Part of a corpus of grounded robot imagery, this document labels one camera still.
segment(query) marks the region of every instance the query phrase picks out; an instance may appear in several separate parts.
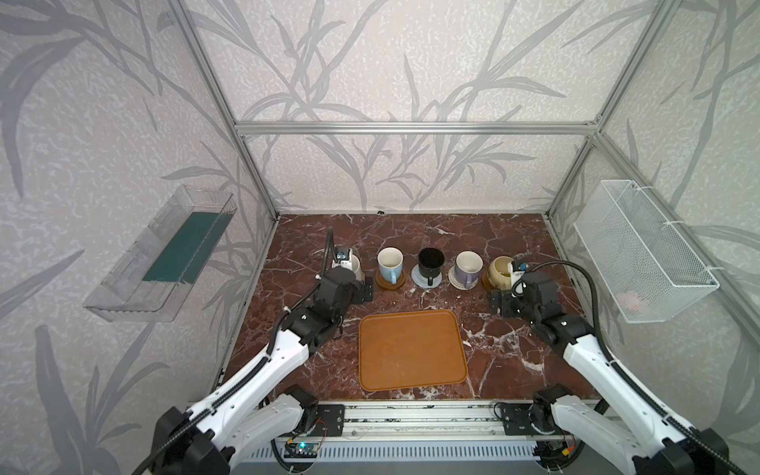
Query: light blue mug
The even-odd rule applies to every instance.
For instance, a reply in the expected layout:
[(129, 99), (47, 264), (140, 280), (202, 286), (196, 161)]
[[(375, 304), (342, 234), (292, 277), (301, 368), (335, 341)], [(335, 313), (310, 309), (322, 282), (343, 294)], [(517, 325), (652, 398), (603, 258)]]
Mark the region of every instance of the light blue mug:
[(378, 253), (380, 275), (391, 285), (396, 285), (404, 266), (404, 253), (396, 248), (385, 248)]

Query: robotic arm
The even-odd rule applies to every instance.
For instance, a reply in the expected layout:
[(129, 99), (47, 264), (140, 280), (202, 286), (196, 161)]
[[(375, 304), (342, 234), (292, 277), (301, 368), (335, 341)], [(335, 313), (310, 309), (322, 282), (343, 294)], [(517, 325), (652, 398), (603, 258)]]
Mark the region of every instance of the robotic arm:
[[(328, 270), (330, 253), (333, 268)], [(285, 307), (274, 323), (269, 344), (204, 400), (184, 413), (175, 407), (164, 413), (156, 424), (151, 454), (132, 475), (148, 469), (154, 475), (227, 475), (244, 454), (266, 441), (313, 430), (318, 401), (301, 388), (288, 388), (266, 407), (259, 403), (333, 339), (350, 305), (372, 300), (372, 279), (367, 277), (365, 283), (356, 279), (350, 270), (351, 254), (350, 249), (334, 245), (330, 231), (317, 284), (292, 309)], [(577, 268), (588, 279), (593, 328), (580, 315), (565, 314), (556, 283), (536, 272), (551, 264)], [(511, 290), (489, 293), (489, 304), (494, 314), (527, 321), (625, 423), (618, 425), (589, 410), (581, 399), (557, 385), (534, 394), (530, 421), (538, 432), (573, 434), (626, 475), (715, 475), (729, 470), (744, 474), (728, 460), (728, 447), (715, 431), (698, 431), (673, 412), (611, 354), (603, 335), (595, 334), (594, 329), (600, 328), (597, 291), (585, 269), (568, 261), (540, 264), (523, 274)], [(538, 455), (545, 467), (561, 467), (555, 454)]]
[[(334, 255), (327, 269), (328, 255)], [(356, 279), (352, 252), (328, 232), (322, 271), (314, 287), (275, 321), (269, 344), (229, 381), (184, 413), (176, 407), (156, 423), (151, 454), (133, 472), (154, 475), (226, 475), (251, 449), (288, 432), (303, 434), (316, 423), (317, 399), (293, 386), (272, 404), (267, 394), (333, 339), (352, 304), (372, 301), (373, 282)], [(302, 304), (314, 296), (306, 306)]]
[[(556, 283), (535, 272), (551, 264), (574, 267), (587, 278), (594, 328), (580, 315), (565, 314)], [(489, 303), (492, 313), (528, 322), (542, 341), (594, 386), (627, 426), (589, 410), (580, 398), (557, 385), (534, 395), (530, 419), (537, 430), (571, 433), (628, 475), (744, 473), (728, 460), (728, 447), (715, 431), (695, 429), (646, 389), (606, 348), (600, 332), (594, 332), (600, 328), (597, 290), (585, 269), (568, 261), (540, 264), (511, 290), (489, 293)]]

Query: gray wall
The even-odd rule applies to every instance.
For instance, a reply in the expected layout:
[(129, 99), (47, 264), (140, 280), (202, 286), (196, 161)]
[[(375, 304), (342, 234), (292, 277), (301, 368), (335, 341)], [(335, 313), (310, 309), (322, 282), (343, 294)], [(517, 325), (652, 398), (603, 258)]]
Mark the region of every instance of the gray wall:
[[(604, 133), (760, 302), (760, 2), (682, 2)], [(594, 265), (572, 224), (601, 179), (622, 178), (601, 151), (552, 222), (573, 260)], [(667, 404), (760, 462), (760, 354), (708, 296), (659, 324), (629, 325), (602, 296), (614, 351)]]
[[(0, 473), (129, 472), (213, 383), (271, 222), (163, 2), (5, 0), (0, 30)], [(239, 209), (176, 319), (84, 309), (182, 183)]]
[[(237, 120), (591, 121), (655, 0), (188, 0)], [(581, 138), (248, 137), (289, 211), (545, 210)]]

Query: white wire basket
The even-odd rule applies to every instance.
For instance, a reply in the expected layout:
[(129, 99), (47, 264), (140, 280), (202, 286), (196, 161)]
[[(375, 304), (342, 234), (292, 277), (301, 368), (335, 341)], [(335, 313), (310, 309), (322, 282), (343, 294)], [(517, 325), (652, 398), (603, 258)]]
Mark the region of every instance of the white wire basket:
[(602, 180), (575, 229), (628, 323), (666, 321), (719, 287), (631, 180)]

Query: wooden coaster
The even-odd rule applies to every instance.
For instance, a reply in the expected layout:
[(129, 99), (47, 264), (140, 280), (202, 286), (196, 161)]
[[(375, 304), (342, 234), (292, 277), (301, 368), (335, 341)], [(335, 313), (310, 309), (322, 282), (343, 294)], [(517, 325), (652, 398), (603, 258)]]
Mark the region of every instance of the wooden coaster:
[(496, 287), (494, 287), (491, 283), (491, 279), (488, 278), (488, 268), (486, 268), (486, 271), (483, 272), (483, 276), (480, 278), (480, 280), (483, 282), (483, 287), (486, 288), (486, 292), (490, 290), (496, 290)]
[(380, 274), (380, 269), (375, 271), (375, 283), (378, 284), (380, 287), (386, 290), (396, 290), (407, 281), (407, 272), (404, 269), (401, 269), (401, 277), (396, 280), (396, 284), (392, 284), (388, 282), (386, 279), (382, 277), (382, 274)]

